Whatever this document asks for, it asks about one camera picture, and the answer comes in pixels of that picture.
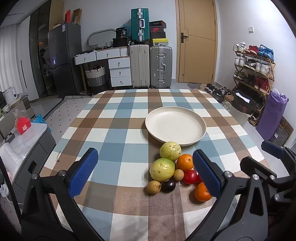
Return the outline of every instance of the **plate rim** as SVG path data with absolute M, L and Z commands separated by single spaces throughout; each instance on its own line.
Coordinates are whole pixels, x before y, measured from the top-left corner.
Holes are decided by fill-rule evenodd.
M 204 132 L 204 134 L 202 135 L 202 137 L 200 137 L 198 140 L 196 140 L 196 141 L 194 141 L 194 142 L 190 142 L 190 143 L 186 143 L 186 144 L 179 144 L 179 143 L 178 143 L 180 146 L 189 146 L 189 145 L 195 144 L 195 143 L 197 143 L 198 141 L 200 141 L 200 140 L 205 136 L 205 134 L 206 134 L 206 132 L 207 132 L 207 124 L 206 124 L 205 120 L 204 120 L 199 114 L 195 113 L 194 111 L 192 111 L 192 110 L 190 110 L 190 109 L 184 108 L 184 107 L 179 107 L 179 106 L 162 106 L 162 107 L 158 107 L 158 108 L 152 110 L 151 112 L 149 112 L 148 115 L 147 115 L 146 118 L 145 118 L 145 126 L 146 126 L 148 132 L 150 133 L 150 135 L 152 135 L 156 140 L 160 141 L 161 143 L 165 143 L 165 141 L 160 140 L 159 138 L 157 138 L 156 136 L 154 136 L 154 135 L 149 131 L 149 129 L 148 129 L 148 127 L 147 127 L 146 120 L 147 120 L 148 116 L 149 116 L 153 111 L 158 110 L 158 109 L 161 109 L 161 108 L 168 108 L 168 107 L 173 107 L 173 108 L 178 108 L 178 109 L 185 109 L 186 111 L 191 111 L 191 112 L 193 112 L 194 114 L 196 114 L 197 116 L 199 116 L 199 117 L 203 120 L 203 122 L 204 122 L 204 124 L 205 124 L 205 132 Z

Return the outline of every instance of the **gray suitcase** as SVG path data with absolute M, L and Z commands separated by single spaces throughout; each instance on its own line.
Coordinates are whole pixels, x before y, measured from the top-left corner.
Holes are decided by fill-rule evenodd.
M 130 46 L 131 82 L 134 88 L 150 86 L 149 45 Z
M 169 46 L 150 47 L 150 84 L 152 88 L 170 88 L 173 50 Z

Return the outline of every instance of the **white curtain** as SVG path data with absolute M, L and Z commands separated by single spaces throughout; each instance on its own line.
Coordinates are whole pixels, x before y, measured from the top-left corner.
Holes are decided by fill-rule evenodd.
M 17 65 L 17 28 L 12 24 L 0 28 L 0 90 L 14 87 L 17 94 L 23 92 Z

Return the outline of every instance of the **red object on refrigerator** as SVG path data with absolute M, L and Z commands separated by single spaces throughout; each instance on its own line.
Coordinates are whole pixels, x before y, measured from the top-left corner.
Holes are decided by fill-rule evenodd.
M 29 118 L 26 117 L 20 117 L 17 120 L 17 130 L 18 132 L 22 135 L 26 130 L 29 129 L 29 127 L 31 126 L 31 122 Z
M 71 10 L 68 10 L 65 14 L 65 22 L 66 23 L 70 22 L 70 16 L 71 16 Z

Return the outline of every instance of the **dark purple fruit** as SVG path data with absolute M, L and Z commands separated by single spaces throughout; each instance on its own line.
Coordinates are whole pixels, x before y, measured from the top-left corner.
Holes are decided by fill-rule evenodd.
M 163 192 L 172 192 L 172 191 L 174 191 L 175 187 L 176 187 L 176 183 L 173 179 L 170 179 L 170 180 L 163 182 L 161 184 L 161 190 Z

